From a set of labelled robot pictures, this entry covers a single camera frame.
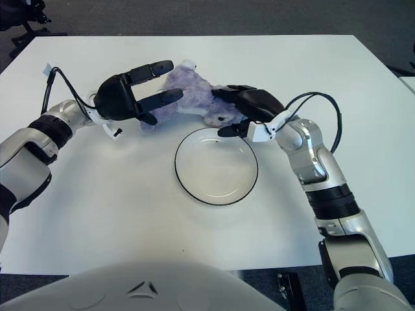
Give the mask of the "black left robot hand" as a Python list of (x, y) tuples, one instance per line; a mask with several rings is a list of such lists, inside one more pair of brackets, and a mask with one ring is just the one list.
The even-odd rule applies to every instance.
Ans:
[(158, 120), (151, 112), (181, 99), (183, 91), (178, 88), (170, 89), (136, 100), (132, 87), (158, 78), (173, 69), (173, 62), (164, 60), (109, 77), (101, 84), (93, 99), (98, 114), (113, 121), (136, 118), (148, 125), (156, 125)]

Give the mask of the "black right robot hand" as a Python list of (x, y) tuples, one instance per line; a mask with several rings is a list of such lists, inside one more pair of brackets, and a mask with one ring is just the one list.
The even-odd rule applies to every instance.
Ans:
[(213, 89), (214, 97), (233, 104), (245, 117), (218, 130), (219, 137), (245, 138), (251, 121), (266, 123), (284, 111), (283, 104), (268, 91), (244, 85), (228, 85)]

